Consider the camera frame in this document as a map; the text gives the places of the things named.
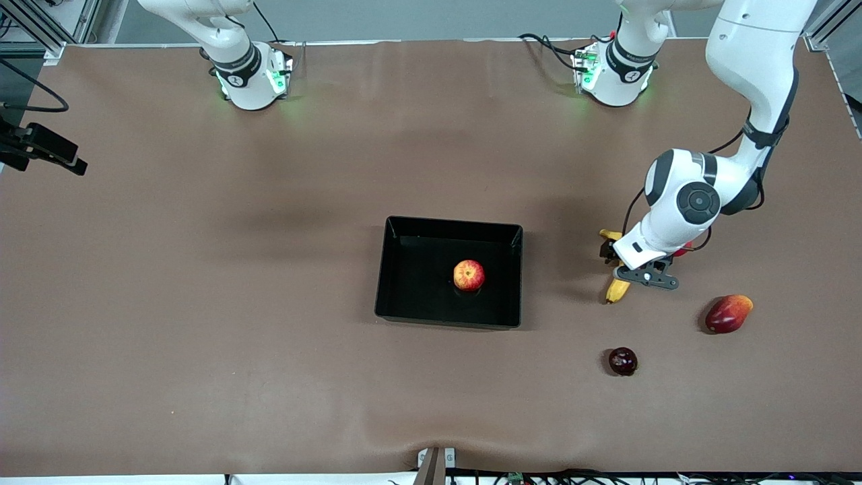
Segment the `yellow banana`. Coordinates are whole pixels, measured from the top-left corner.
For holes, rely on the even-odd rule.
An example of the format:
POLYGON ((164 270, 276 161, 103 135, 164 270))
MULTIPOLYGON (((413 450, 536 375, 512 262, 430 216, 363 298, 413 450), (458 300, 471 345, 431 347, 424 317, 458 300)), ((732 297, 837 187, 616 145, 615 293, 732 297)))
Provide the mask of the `yellow banana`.
MULTIPOLYGON (((605 239, 619 240, 623 237, 623 233, 619 231, 613 231, 608 229, 601 229, 599 231, 601 237, 605 239)), ((615 276, 611 279, 611 282, 607 286, 607 290, 605 292, 605 303, 606 304, 615 304, 622 300, 627 294, 628 289, 630 288, 631 283, 628 280, 620 280, 615 276)))

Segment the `red yellow apple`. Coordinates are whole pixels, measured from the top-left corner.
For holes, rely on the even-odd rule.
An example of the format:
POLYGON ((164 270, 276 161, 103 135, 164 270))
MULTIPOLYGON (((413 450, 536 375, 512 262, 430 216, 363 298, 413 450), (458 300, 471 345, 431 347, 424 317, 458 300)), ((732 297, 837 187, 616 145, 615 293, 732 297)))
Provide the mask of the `red yellow apple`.
POLYGON ((460 261, 453 268, 453 283, 459 291, 477 292, 482 288, 484 282, 486 282, 486 271, 478 261, 460 261))

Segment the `black rectangular plastic box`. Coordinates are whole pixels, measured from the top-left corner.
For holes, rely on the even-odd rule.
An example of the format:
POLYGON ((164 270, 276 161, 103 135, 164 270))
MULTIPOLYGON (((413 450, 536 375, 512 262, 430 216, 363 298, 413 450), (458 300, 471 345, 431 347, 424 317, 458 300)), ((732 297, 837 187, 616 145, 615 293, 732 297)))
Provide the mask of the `black rectangular plastic box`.
POLYGON ((523 227, 449 219, 391 216, 376 289, 376 316, 390 322, 482 329, 521 324, 523 227), (455 285, 455 268, 477 261, 480 288, 455 285))

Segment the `red orange mango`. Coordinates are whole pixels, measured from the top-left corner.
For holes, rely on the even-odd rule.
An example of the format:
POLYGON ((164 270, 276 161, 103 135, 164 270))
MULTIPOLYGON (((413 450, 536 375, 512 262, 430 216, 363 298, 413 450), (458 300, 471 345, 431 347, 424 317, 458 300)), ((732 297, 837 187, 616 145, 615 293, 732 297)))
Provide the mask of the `red orange mango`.
POLYGON ((746 317, 754 309, 751 298, 742 294, 731 294, 714 301, 705 315, 704 325, 714 334, 727 334, 741 329, 746 317))

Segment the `dark purple plum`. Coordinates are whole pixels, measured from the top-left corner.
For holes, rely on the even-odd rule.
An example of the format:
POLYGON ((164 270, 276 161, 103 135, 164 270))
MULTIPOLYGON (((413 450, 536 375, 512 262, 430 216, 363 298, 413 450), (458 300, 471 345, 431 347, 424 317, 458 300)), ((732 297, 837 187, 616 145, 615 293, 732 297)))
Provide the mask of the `dark purple plum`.
POLYGON ((631 377, 638 369, 638 358, 634 350, 627 347, 619 347, 609 351, 609 354, 607 354, 607 365, 617 375, 631 377))

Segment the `aluminium frame profile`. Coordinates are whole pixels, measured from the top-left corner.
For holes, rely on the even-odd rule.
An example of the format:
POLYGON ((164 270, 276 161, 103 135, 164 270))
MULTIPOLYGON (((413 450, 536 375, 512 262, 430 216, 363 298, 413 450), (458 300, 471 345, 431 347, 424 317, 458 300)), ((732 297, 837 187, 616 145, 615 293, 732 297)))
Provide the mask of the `aluminium frame profile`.
POLYGON ((830 37, 859 12, 862 12, 862 0, 817 0, 801 34, 807 51, 826 51, 830 37))
POLYGON ((104 0, 0 0, 0 57, 56 63, 84 45, 104 0))

